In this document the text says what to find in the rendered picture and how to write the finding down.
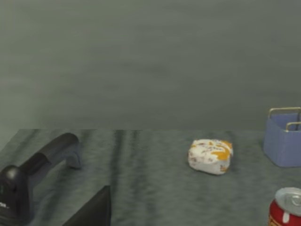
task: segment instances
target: can lid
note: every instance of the can lid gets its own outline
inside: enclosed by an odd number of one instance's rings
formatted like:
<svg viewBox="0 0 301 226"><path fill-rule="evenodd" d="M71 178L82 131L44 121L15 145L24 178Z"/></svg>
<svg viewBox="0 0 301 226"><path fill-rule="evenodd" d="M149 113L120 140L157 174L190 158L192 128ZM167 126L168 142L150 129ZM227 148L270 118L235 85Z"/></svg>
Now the can lid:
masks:
<svg viewBox="0 0 301 226"><path fill-rule="evenodd" d="M281 188L275 194L275 201L285 212L301 217L301 189Z"/></svg>

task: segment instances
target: blue bag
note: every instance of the blue bag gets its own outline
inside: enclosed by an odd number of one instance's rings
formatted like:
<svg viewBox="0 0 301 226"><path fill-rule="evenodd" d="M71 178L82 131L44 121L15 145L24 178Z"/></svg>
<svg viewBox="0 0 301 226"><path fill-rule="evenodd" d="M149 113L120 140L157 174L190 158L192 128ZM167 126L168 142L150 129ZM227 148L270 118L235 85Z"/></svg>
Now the blue bag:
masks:
<svg viewBox="0 0 301 226"><path fill-rule="evenodd" d="M278 113L275 111L296 111ZM280 167L301 166L301 107L272 108L266 124L264 153Z"/></svg>

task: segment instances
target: food wrapper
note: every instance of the food wrapper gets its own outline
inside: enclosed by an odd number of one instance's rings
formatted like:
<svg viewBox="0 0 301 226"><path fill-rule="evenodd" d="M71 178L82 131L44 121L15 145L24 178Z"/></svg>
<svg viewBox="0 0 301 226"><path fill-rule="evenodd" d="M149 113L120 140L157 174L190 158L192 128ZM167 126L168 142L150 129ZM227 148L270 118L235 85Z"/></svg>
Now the food wrapper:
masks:
<svg viewBox="0 0 301 226"><path fill-rule="evenodd" d="M224 174L233 156L232 144L225 140L194 140L188 151L188 163L195 170Z"/></svg>

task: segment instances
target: red can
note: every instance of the red can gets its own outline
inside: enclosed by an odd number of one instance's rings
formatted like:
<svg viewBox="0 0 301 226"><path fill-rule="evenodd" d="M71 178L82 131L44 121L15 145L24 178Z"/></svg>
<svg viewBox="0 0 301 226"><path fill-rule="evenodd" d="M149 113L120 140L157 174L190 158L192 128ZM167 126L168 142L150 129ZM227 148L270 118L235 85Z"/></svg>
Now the red can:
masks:
<svg viewBox="0 0 301 226"><path fill-rule="evenodd" d="M269 206L269 226L301 226L301 189L278 190Z"/></svg>

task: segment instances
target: marble surface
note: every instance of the marble surface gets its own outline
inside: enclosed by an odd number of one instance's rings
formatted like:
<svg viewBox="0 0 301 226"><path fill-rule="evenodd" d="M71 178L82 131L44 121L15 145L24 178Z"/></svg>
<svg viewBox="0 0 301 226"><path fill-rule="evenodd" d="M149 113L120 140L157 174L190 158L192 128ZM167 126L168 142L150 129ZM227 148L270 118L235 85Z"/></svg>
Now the marble surface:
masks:
<svg viewBox="0 0 301 226"><path fill-rule="evenodd" d="M19 165L64 132L82 144L83 169L65 163L35 189L30 226L60 226L104 185L112 188L112 226L265 226L275 192L301 187L301 168L275 166L262 151L262 132L199 130L20 130L0 152L0 168ZM233 143L229 171L191 169L194 139Z"/></svg>
<svg viewBox="0 0 301 226"><path fill-rule="evenodd" d="M263 130L300 106L300 0L2 0L0 129Z"/></svg>

